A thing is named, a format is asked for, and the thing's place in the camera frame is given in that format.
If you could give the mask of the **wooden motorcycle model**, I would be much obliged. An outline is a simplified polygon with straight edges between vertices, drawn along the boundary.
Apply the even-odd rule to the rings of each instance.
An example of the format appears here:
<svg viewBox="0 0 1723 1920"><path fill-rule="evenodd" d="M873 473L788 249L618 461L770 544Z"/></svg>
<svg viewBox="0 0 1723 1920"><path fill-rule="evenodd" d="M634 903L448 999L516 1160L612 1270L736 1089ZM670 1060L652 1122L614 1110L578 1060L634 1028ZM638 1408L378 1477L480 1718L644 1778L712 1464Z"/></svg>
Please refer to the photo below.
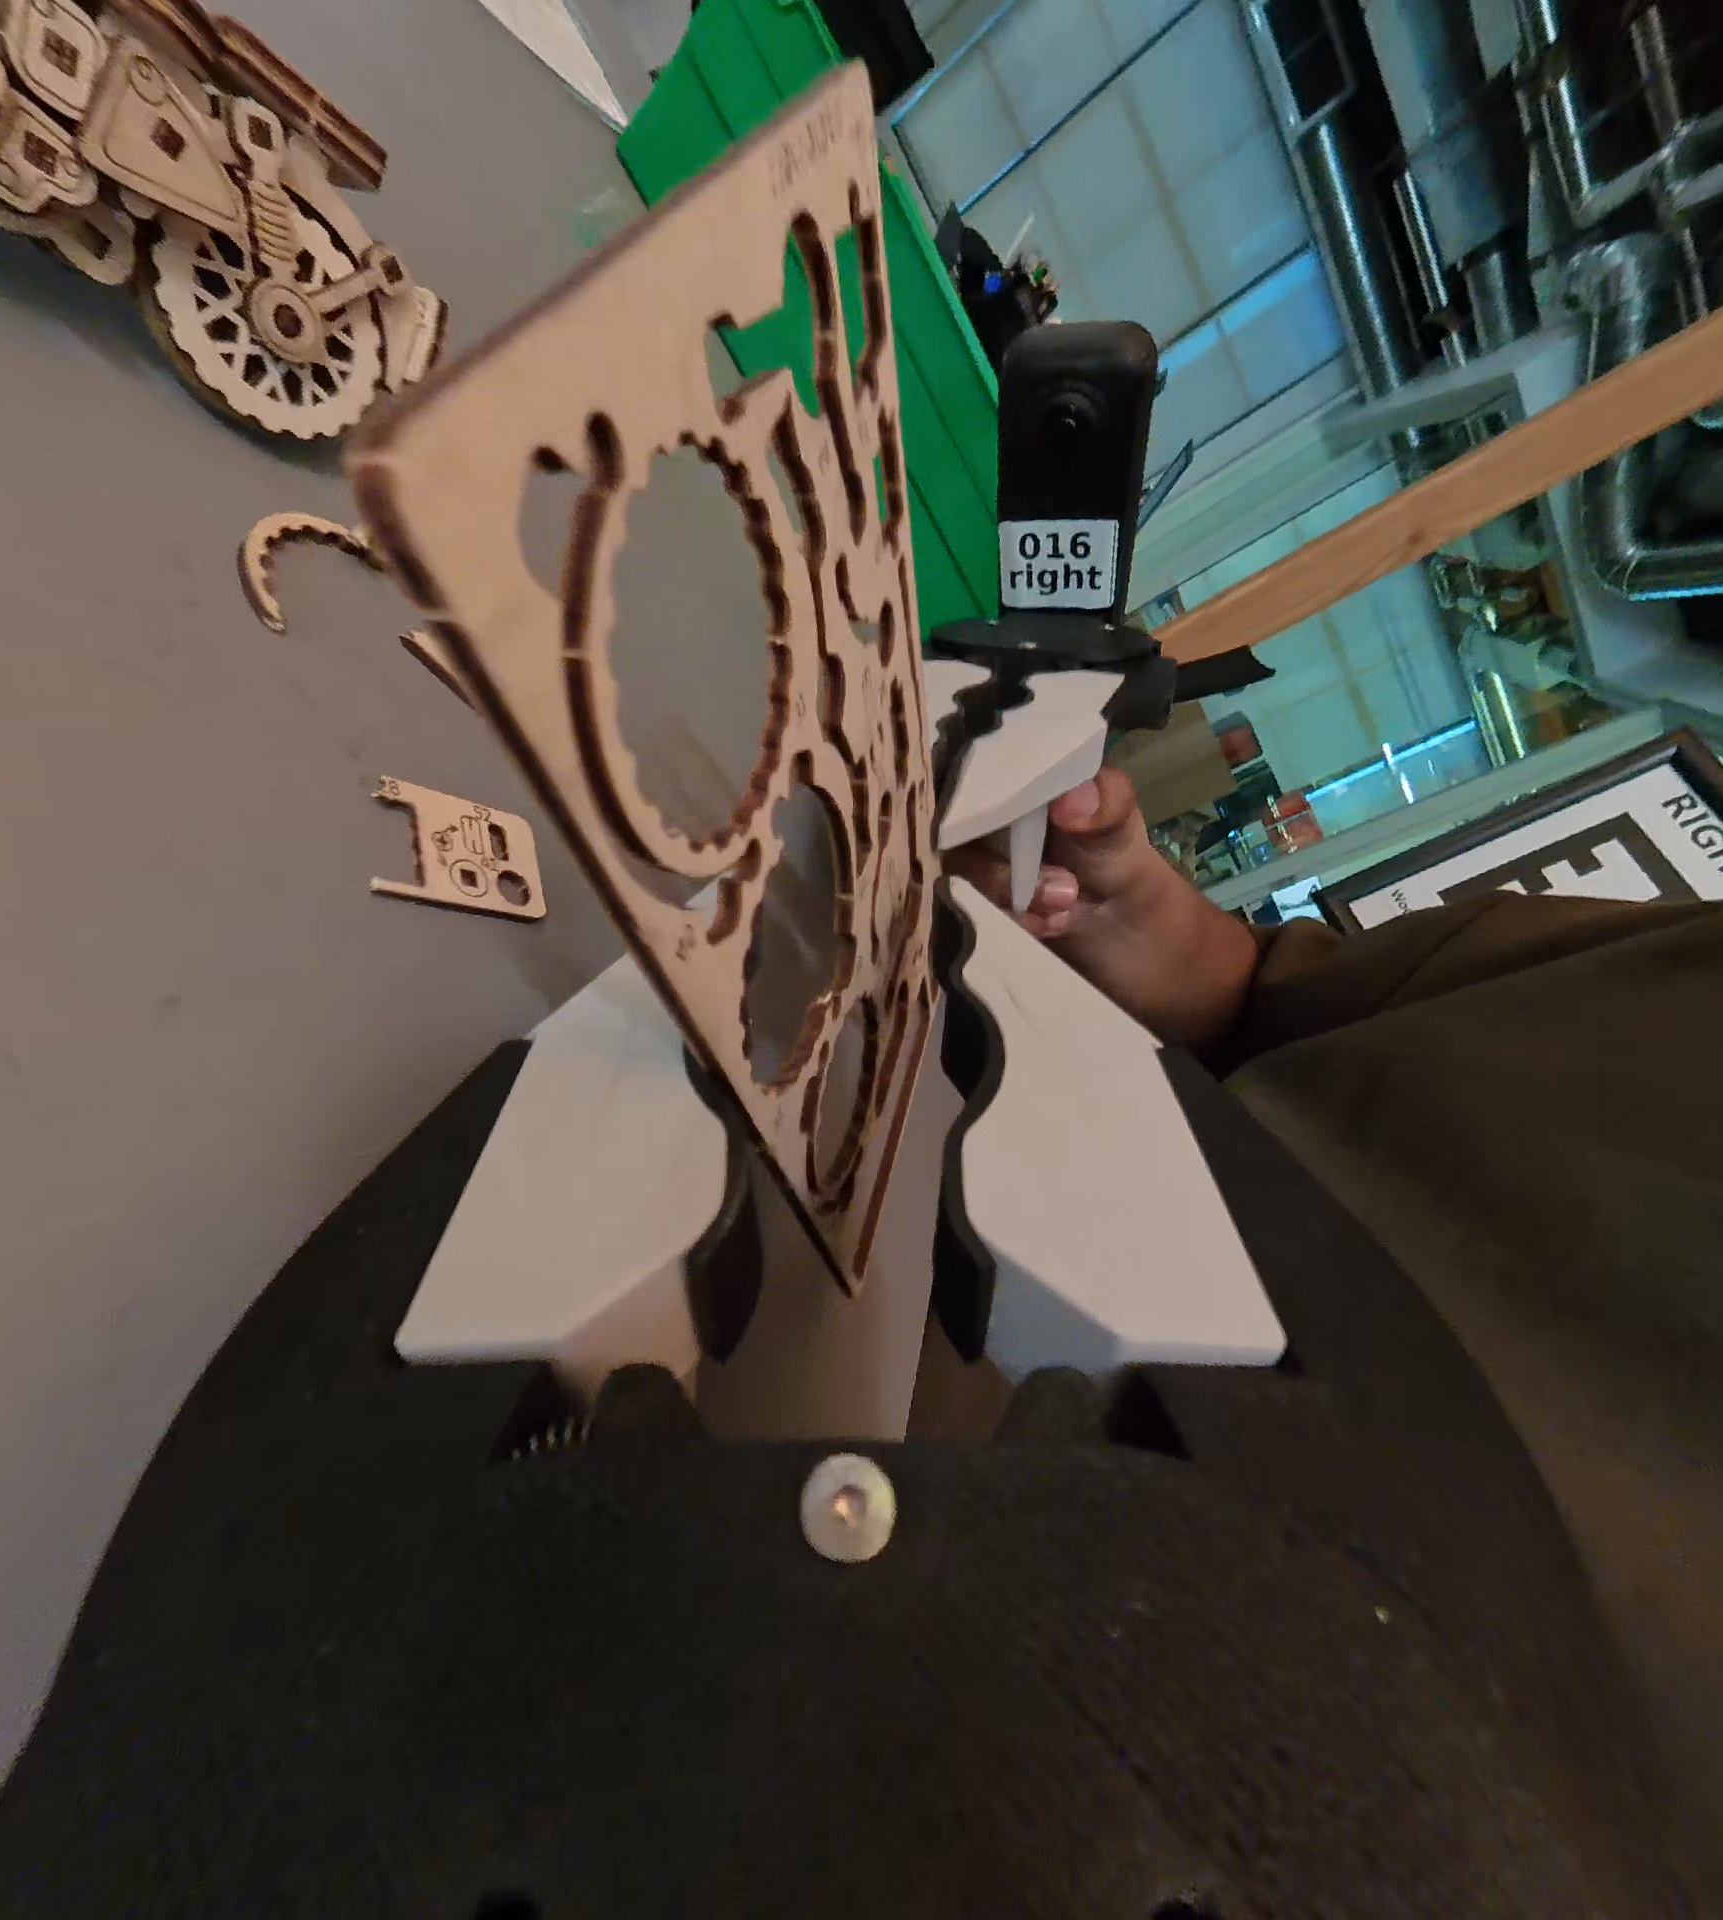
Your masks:
<svg viewBox="0 0 1723 1920"><path fill-rule="evenodd" d="M338 442L422 382L446 302L350 194L386 148L192 2L0 2L0 230L128 290L178 378L264 438Z"/></svg>

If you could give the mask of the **silver ventilation duct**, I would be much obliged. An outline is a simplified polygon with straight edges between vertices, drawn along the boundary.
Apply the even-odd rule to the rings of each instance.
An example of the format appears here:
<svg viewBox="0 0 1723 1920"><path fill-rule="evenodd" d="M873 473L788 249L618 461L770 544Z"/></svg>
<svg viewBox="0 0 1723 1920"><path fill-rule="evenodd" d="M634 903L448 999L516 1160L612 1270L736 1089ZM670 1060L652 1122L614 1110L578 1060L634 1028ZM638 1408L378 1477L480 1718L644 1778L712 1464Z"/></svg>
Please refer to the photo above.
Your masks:
<svg viewBox="0 0 1723 1920"><path fill-rule="evenodd" d="M1587 324L1585 377L1635 363L1681 327L1673 249L1653 235L1575 253L1561 294ZM1579 475L1579 541L1629 604L1723 598L1723 429L1675 423Z"/></svg>

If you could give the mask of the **rectangular wooden piece square holes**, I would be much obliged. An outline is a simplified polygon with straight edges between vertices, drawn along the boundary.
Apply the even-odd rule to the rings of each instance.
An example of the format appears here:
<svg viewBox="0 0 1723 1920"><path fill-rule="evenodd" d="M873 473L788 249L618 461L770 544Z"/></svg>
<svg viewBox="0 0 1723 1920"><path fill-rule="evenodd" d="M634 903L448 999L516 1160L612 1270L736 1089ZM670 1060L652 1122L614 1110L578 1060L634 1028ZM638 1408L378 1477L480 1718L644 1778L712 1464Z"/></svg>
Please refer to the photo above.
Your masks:
<svg viewBox="0 0 1723 1920"><path fill-rule="evenodd" d="M400 637L402 649L440 681L466 709L484 715L468 673L452 644L430 631L412 631Z"/></svg>

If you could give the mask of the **curved toothed wooden piece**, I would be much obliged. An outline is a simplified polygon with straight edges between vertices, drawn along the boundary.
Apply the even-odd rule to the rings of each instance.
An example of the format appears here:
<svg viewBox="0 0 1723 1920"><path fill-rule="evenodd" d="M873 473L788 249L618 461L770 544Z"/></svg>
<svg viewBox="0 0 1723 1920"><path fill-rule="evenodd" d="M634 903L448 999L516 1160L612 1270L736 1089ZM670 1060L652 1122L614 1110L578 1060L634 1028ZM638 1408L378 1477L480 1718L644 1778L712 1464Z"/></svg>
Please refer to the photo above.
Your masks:
<svg viewBox="0 0 1723 1920"><path fill-rule="evenodd" d="M238 577L256 623L276 637L290 633L278 592L278 556L292 547L316 547L356 560L368 573L386 575L368 533L314 512L284 511L256 520L238 547Z"/></svg>

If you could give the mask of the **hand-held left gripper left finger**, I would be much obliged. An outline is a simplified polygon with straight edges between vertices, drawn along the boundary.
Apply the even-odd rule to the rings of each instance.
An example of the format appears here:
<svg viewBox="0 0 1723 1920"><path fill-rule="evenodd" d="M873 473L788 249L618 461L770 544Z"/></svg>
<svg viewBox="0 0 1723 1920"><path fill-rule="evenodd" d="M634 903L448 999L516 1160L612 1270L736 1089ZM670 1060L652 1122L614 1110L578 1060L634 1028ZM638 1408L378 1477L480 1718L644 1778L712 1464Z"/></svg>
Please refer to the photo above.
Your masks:
<svg viewBox="0 0 1723 1920"><path fill-rule="evenodd" d="M410 1365L724 1363L762 1292L754 1157L634 960L532 1042L396 1332Z"/></svg>

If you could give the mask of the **wooden beam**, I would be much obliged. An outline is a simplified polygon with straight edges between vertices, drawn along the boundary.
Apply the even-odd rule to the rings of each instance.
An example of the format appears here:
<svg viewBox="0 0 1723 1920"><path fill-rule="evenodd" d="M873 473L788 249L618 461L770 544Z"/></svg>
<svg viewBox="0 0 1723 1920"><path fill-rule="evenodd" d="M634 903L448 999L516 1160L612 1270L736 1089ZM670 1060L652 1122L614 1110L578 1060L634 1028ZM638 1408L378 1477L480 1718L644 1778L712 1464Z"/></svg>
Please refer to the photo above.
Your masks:
<svg viewBox="0 0 1723 1920"><path fill-rule="evenodd" d="M1451 541L1723 402L1723 307L1153 633L1177 665L1253 651Z"/></svg>

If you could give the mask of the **notched wooden piece round holes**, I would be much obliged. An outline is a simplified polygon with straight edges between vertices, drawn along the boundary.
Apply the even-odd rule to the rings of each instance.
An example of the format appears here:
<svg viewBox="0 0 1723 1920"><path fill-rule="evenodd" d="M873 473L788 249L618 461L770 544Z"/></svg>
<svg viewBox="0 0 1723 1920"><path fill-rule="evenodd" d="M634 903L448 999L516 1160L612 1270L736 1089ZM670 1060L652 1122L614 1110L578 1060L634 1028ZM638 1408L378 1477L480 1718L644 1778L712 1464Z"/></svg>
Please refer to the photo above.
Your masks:
<svg viewBox="0 0 1723 1920"><path fill-rule="evenodd" d="M410 826L412 881L370 878L370 894L522 924L546 919L534 826L508 810L414 781L376 781L376 804Z"/></svg>

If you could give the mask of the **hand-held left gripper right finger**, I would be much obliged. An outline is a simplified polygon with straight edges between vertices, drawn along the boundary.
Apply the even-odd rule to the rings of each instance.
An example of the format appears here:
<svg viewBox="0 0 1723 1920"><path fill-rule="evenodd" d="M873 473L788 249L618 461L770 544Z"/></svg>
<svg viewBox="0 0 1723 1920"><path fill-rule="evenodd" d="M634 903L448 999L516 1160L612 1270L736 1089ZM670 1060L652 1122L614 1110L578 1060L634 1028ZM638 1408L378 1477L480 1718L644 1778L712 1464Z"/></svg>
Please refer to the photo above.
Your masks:
<svg viewBox="0 0 1723 1920"><path fill-rule="evenodd" d="M1269 1368L1285 1332L1161 1045L971 884L937 892L941 1154L931 1310L1007 1381Z"/></svg>

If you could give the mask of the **black framed white sign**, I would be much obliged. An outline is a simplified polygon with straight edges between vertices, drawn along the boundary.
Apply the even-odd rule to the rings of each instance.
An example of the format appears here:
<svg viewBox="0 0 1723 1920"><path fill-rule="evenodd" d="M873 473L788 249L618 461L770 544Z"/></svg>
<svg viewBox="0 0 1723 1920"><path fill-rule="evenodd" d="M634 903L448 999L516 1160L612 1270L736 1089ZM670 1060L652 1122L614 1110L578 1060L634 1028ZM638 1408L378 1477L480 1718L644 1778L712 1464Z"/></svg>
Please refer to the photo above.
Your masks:
<svg viewBox="0 0 1723 1920"><path fill-rule="evenodd" d="M1667 732L1309 898L1343 935L1491 898L1723 903L1723 762L1695 732Z"/></svg>

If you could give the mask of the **person's right forearm olive sleeve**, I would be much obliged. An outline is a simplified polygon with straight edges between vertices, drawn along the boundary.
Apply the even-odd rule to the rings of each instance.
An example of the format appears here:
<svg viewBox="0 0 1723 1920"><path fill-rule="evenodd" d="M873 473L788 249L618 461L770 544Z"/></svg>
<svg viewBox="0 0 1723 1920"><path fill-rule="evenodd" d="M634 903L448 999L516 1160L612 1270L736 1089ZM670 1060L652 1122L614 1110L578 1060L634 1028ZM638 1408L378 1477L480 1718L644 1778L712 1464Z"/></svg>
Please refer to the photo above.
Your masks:
<svg viewBox="0 0 1723 1920"><path fill-rule="evenodd" d="M1217 1065L1543 1470L1723 1908L1723 907L1239 932Z"/></svg>

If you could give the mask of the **wooden laser-cut puzzle sheet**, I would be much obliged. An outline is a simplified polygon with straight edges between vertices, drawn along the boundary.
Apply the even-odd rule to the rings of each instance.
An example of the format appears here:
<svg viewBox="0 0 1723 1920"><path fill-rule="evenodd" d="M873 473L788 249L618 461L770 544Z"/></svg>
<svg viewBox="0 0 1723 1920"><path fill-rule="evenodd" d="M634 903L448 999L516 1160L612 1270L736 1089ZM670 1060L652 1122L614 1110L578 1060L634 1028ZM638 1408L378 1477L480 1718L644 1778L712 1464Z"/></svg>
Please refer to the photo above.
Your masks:
<svg viewBox="0 0 1723 1920"><path fill-rule="evenodd" d="M722 829L642 785L612 662L656 459L728 494L762 732ZM384 569L843 1292L937 1013L937 795L867 70L778 108L348 445Z"/></svg>

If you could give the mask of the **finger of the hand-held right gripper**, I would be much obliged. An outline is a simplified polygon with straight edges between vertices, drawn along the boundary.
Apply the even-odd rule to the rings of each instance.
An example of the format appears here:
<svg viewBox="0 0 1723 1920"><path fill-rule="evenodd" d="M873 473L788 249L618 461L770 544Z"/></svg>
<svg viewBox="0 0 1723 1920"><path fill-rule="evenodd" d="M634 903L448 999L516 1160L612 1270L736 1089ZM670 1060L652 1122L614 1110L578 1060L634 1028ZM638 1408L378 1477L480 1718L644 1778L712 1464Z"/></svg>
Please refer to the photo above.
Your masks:
<svg viewBox="0 0 1723 1920"><path fill-rule="evenodd" d="M1113 673L1033 673L1021 701L1001 709L993 669L969 660L931 667L937 847L983 840L1093 777Z"/></svg>

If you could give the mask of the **person's right hand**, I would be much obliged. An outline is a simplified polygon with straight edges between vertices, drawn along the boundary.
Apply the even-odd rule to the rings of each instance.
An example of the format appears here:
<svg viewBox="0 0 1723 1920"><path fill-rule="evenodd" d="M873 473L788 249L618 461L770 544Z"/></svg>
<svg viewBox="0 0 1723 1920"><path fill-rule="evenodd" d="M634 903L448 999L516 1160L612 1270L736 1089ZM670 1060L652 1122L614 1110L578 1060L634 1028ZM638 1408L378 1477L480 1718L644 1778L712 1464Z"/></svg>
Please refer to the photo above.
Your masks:
<svg viewBox="0 0 1723 1920"><path fill-rule="evenodd" d="M1161 1045L1207 1062L1233 1038L1257 975L1257 936L1151 844L1119 768L1107 765L1051 803L1023 907L1013 905L1009 858L987 839L947 854L945 869L1005 907Z"/></svg>

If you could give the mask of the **green plastic bin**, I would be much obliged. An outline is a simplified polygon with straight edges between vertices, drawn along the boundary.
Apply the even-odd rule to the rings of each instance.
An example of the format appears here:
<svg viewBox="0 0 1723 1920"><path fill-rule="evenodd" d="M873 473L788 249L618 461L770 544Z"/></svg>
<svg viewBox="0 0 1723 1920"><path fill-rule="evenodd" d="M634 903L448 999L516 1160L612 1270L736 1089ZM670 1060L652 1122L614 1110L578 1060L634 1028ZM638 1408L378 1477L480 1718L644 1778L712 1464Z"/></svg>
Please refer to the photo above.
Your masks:
<svg viewBox="0 0 1723 1920"><path fill-rule="evenodd" d="M810 2L706 2L618 138L650 206L845 63ZM935 250L921 202L879 160L881 261L921 628L997 613L997 381Z"/></svg>

